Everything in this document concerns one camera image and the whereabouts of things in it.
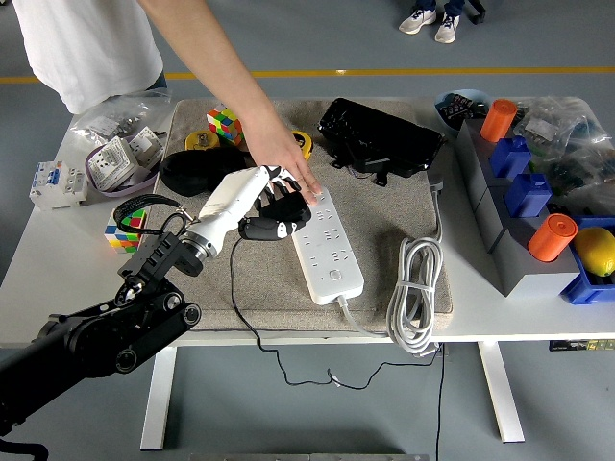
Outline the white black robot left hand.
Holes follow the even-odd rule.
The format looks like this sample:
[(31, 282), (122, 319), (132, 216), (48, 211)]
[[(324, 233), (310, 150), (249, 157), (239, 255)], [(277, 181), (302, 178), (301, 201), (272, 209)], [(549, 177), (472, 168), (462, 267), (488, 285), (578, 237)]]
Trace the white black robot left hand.
[(230, 231), (247, 240), (275, 241), (303, 228), (310, 218), (290, 173), (280, 166), (253, 167), (225, 176), (181, 241), (198, 257), (215, 258)]

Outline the person's left hand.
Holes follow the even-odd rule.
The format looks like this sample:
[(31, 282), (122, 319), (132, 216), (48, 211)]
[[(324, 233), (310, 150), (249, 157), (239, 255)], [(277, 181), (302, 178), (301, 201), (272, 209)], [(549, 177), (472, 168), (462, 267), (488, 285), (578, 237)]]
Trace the person's left hand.
[(245, 113), (239, 116), (249, 152), (257, 165), (280, 166), (301, 187), (309, 205), (315, 205), (322, 192), (291, 130), (275, 112)]

